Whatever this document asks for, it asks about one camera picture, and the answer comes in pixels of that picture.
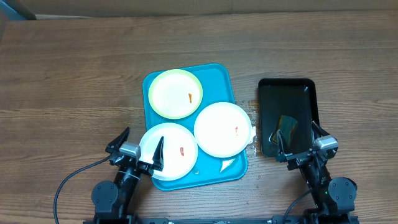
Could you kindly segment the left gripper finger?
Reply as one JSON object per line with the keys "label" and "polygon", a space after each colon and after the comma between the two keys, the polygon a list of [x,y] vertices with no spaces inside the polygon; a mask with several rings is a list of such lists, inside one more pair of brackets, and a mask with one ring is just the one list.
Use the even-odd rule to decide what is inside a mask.
{"label": "left gripper finger", "polygon": [[127,127],[118,137],[113,139],[107,146],[105,151],[107,153],[113,153],[114,151],[119,151],[122,144],[127,141],[130,133],[130,127]]}
{"label": "left gripper finger", "polygon": [[155,149],[152,158],[153,160],[152,168],[157,171],[163,171],[164,168],[163,146],[164,146],[164,137],[162,136],[159,140],[159,143]]}

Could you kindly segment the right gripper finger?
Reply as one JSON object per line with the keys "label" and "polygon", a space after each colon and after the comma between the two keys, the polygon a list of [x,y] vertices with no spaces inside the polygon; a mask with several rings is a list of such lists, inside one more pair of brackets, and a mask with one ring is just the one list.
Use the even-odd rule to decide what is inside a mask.
{"label": "right gripper finger", "polygon": [[322,129],[315,121],[311,122],[311,129],[313,132],[313,141],[317,139],[328,139],[330,134]]}
{"label": "right gripper finger", "polygon": [[280,129],[277,130],[277,146],[278,146],[278,156],[286,157],[285,153],[286,141]]}

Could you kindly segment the white plate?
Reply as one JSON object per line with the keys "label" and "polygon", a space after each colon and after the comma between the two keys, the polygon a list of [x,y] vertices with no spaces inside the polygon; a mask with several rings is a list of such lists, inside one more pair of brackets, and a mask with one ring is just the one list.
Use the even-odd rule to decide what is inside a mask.
{"label": "white plate", "polygon": [[139,143],[140,160],[153,163],[153,155],[161,139],[164,140],[164,168],[154,171],[153,178],[171,181],[187,175],[197,161],[198,145],[193,134],[176,123],[158,124],[143,135]]}
{"label": "white plate", "polygon": [[236,104],[213,103],[197,116],[194,137],[205,153],[218,158],[233,157],[252,139],[251,120]]}

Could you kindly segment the yellow green sponge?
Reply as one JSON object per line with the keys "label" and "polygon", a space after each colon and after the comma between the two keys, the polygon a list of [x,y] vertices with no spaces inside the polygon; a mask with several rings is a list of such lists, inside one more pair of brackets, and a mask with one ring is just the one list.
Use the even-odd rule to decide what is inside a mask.
{"label": "yellow green sponge", "polygon": [[277,131],[280,130],[282,133],[282,137],[285,139],[287,145],[291,145],[293,135],[297,127],[298,121],[295,118],[288,115],[280,115],[277,120],[276,126],[272,134],[270,135],[270,142],[277,145]]}

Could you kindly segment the green rimmed plate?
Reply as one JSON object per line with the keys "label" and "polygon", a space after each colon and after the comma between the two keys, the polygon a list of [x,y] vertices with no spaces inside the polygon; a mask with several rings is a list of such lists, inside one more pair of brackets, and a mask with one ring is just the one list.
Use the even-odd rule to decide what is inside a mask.
{"label": "green rimmed plate", "polygon": [[203,87],[191,72],[182,69],[166,70],[150,84],[149,104],[160,116],[182,119],[195,112],[203,99]]}

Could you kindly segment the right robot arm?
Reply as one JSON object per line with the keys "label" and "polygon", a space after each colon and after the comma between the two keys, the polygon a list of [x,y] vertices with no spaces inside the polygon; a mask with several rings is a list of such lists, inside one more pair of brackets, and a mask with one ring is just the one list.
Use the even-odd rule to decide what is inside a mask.
{"label": "right robot arm", "polygon": [[[282,131],[278,129],[277,161],[287,162],[288,170],[299,169],[308,185],[308,190],[290,204],[283,216],[274,217],[274,223],[359,223],[357,216],[350,215],[355,210],[357,196],[356,183],[347,177],[331,178],[326,164],[338,150],[338,141],[311,122],[312,132],[317,137],[312,147],[299,154],[286,154],[289,148]],[[299,201],[311,195],[315,208],[306,209],[301,216],[290,216],[290,211]]]}

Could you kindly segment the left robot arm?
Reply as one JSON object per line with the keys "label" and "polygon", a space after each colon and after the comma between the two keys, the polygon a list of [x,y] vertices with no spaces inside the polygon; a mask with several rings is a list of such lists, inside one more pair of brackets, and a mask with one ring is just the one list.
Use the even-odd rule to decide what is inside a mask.
{"label": "left robot arm", "polygon": [[152,176],[156,170],[164,167],[164,137],[155,141],[152,162],[140,161],[141,148],[128,142],[130,128],[127,127],[112,140],[105,151],[112,166],[119,167],[113,181],[105,180],[95,185],[91,199],[95,206],[95,215],[91,221],[100,223],[140,223],[137,215],[131,215],[128,207],[142,175]]}

